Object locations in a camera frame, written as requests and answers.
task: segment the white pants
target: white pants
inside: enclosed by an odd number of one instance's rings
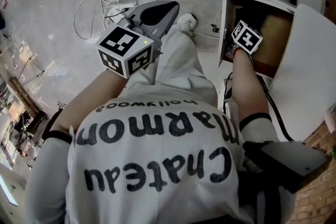
[[[185,23],[173,25],[163,42],[159,60],[133,75],[121,97],[145,94],[192,98],[216,106],[216,89],[204,77],[191,36]]]

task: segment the box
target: box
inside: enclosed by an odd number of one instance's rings
[[[249,54],[252,54],[263,40],[261,35],[257,34],[242,20],[240,20],[236,28],[233,30],[231,36],[234,42],[240,45]]]
[[[154,41],[115,23],[96,46],[102,64],[126,79],[153,61]]]

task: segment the black wristband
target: black wristband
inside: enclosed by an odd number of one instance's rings
[[[69,134],[66,134],[66,133],[63,133],[61,131],[50,131],[47,133],[47,138],[57,138],[57,139],[60,139],[60,140],[63,140],[69,144],[71,144],[71,141],[72,141],[72,137],[69,135]]]
[[[255,119],[259,119],[259,118],[266,118],[269,119],[270,121],[272,121],[272,118],[269,114],[267,113],[254,113],[250,116],[247,116],[246,118],[244,118],[240,123],[239,123],[239,129],[243,130],[243,128],[249,124],[251,121],[255,120]]]

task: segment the shoe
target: shoe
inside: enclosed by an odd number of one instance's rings
[[[177,20],[177,23],[185,23],[188,25],[190,31],[193,31],[196,28],[197,19],[191,13],[186,13]]]

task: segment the black strap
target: black strap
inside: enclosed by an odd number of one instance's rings
[[[264,223],[281,224],[281,202],[278,186],[264,189],[265,218]]]
[[[254,113],[250,116],[247,116],[240,122],[239,129],[242,131],[247,124],[259,118],[265,118],[265,119],[269,119],[270,121],[272,121],[271,116],[267,113]]]
[[[47,138],[57,138],[57,139],[61,139],[69,144],[71,144],[72,141],[72,137],[69,134],[63,133],[61,131],[50,131],[49,133],[46,134]]]

